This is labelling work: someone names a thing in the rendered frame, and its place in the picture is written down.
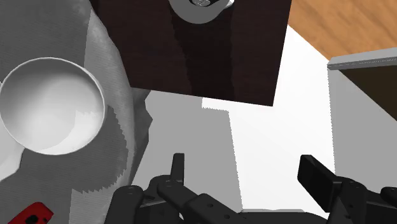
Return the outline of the dark brown robot stand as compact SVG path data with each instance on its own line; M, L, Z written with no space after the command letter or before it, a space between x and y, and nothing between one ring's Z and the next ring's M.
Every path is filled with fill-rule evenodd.
M292 0L89 0L133 87L274 103Z

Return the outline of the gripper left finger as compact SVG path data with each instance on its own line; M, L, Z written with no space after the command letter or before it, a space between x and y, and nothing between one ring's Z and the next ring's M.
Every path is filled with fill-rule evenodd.
M175 153L171 173L151 179L147 189L117 189L104 224L245 224L245 218L206 193L184 185L185 155Z

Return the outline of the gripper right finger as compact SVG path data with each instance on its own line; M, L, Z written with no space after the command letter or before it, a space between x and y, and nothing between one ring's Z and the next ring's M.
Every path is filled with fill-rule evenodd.
M299 183L329 214L326 224L397 224L397 187L380 193L351 178L337 176L312 155L301 155Z

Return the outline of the white bowl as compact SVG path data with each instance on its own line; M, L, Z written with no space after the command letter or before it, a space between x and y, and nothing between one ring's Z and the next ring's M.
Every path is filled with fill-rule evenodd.
M0 86L0 121L24 148L44 155L78 151L100 132L107 102L99 81L65 59L40 57L12 69Z

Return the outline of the grey cabinet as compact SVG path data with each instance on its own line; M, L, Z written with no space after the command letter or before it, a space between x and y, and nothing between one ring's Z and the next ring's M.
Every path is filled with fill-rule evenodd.
M397 187L397 47L328 65L335 173L379 192Z

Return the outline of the red and black object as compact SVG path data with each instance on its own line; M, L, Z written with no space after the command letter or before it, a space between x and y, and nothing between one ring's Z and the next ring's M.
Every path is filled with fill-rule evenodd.
M53 212L42 202L35 202L27 206L16 215L8 224L48 224Z

